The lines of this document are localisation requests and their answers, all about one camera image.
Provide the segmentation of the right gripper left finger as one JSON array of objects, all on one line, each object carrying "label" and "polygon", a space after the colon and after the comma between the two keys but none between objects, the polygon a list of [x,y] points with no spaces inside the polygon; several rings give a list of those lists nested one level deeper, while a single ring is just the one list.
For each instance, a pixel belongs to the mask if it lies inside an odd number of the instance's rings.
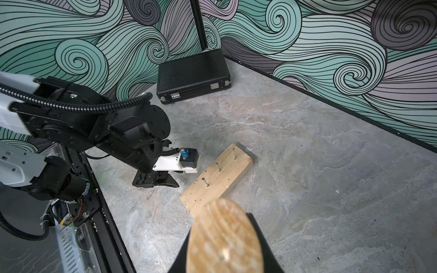
[{"label": "right gripper left finger", "polygon": [[180,248],[178,255],[170,267],[168,273],[186,273],[186,264],[187,264],[187,251],[188,251],[188,242],[190,236],[187,235],[182,247]]}]

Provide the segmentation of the wooden handle claw hammer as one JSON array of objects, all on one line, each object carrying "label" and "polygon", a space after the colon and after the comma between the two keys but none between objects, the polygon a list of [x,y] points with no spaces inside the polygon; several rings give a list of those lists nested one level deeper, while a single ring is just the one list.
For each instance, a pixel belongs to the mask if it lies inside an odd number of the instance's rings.
[{"label": "wooden handle claw hammer", "polygon": [[216,199],[196,214],[188,240],[188,273],[262,273],[258,235],[233,201]]}]

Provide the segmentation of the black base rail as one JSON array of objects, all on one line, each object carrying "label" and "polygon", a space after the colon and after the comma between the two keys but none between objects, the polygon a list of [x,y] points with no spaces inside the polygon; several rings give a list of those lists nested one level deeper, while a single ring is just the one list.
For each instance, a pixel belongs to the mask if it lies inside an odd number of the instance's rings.
[{"label": "black base rail", "polygon": [[69,148],[63,147],[62,151],[65,159],[90,184],[89,192],[82,201],[81,215],[68,226],[75,231],[75,241],[86,273],[135,273],[88,159]]}]

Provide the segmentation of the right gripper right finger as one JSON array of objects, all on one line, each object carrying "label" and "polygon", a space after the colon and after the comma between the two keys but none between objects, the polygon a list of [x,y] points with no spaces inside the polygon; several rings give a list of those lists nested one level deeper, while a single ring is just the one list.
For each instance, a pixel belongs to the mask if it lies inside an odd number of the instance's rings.
[{"label": "right gripper right finger", "polygon": [[273,252],[271,251],[267,240],[265,239],[264,235],[262,234],[262,231],[253,216],[252,213],[247,213],[247,216],[249,218],[249,221],[252,223],[257,236],[258,240],[261,246],[263,261],[264,261],[264,273],[284,273],[283,269],[277,262]]}]

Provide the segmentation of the black case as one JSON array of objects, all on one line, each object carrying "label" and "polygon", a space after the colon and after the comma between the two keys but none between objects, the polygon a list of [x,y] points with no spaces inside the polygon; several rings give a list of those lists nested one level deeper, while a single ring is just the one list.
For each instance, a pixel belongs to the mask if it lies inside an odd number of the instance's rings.
[{"label": "black case", "polygon": [[165,105],[231,86],[231,74],[221,49],[168,61],[158,68],[157,97]]}]

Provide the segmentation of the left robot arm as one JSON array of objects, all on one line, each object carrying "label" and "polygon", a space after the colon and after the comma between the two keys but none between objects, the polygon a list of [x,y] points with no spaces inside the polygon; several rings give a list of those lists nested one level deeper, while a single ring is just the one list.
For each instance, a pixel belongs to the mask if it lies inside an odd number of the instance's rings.
[{"label": "left robot arm", "polygon": [[[133,167],[134,186],[176,188],[168,171],[156,171],[169,150],[167,114],[151,93],[113,102],[84,85],[54,77],[1,73],[1,126],[84,152],[96,147]],[[77,202],[83,207],[91,184],[67,160],[1,143],[1,183],[35,199]]]}]

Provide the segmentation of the wooden board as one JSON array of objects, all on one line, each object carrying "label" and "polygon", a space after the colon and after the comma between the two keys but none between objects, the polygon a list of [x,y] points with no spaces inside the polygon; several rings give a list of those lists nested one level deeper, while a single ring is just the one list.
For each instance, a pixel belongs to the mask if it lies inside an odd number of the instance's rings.
[{"label": "wooden board", "polygon": [[[233,148],[236,148],[236,160]],[[215,166],[216,162],[219,163],[221,172]],[[236,144],[231,144],[180,195],[180,200],[195,218],[209,202],[227,197],[252,166],[253,159]],[[209,183],[209,187],[201,180],[203,177]]]}]

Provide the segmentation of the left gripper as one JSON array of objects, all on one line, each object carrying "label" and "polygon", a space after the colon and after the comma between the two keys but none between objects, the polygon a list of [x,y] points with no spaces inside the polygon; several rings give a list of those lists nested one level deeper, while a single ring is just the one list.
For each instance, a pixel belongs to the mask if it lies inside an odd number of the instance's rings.
[{"label": "left gripper", "polygon": [[146,145],[141,148],[145,157],[146,169],[138,170],[132,185],[137,188],[153,188],[155,186],[166,186],[171,188],[179,188],[179,184],[168,173],[168,171],[154,171],[158,158],[161,155],[175,155],[179,152],[179,148],[163,151],[163,147],[169,147],[172,142],[168,139],[159,141],[157,139],[151,145]]}]

